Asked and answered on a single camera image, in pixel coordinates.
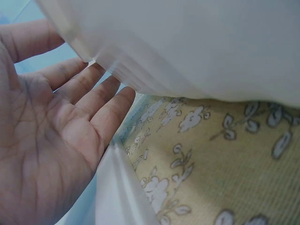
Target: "palm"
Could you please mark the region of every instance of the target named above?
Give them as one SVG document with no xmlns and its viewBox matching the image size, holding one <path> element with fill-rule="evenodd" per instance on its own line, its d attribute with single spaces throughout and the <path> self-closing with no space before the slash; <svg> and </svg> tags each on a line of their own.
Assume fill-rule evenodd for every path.
<svg viewBox="0 0 300 225">
<path fill-rule="evenodd" d="M 16 41 L 26 25 L 0 28 L 0 223 L 58 220 L 91 180 L 134 98 L 130 88 L 113 97 L 120 85 L 113 77 L 91 90 L 104 70 L 82 71 L 79 59 L 18 76 L 13 62 L 62 44 L 45 25 L 31 30 L 41 45 L 35 52 L 20 49 L 32 37 Z"/>
</svg>

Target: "yellow fabric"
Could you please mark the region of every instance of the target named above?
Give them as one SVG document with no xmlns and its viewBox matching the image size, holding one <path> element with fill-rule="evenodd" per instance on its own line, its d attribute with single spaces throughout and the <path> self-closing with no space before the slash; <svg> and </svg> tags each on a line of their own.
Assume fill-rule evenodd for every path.
<svg viewBox="0 0 300 225">
<path fill-rule="evenodd" d="M 163 225 L 300 224 L 300 111 L 138 96 L 118 131 Z"/>
</svg>

